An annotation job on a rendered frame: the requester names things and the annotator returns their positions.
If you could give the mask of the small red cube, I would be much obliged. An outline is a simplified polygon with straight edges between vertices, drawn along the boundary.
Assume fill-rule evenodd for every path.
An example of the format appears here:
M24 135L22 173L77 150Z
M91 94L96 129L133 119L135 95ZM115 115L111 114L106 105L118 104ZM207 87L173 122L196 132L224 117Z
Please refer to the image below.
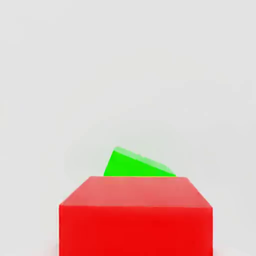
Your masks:
M59 205L59 256L213 256L213 208L186 177L91 176Z

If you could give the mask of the small green cube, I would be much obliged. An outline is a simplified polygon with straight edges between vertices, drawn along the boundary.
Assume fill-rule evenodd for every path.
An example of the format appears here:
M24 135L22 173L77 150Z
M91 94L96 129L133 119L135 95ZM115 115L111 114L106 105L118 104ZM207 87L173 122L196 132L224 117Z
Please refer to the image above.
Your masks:
M104 171L111 177L175 177L166 165L122 147L115 147Z

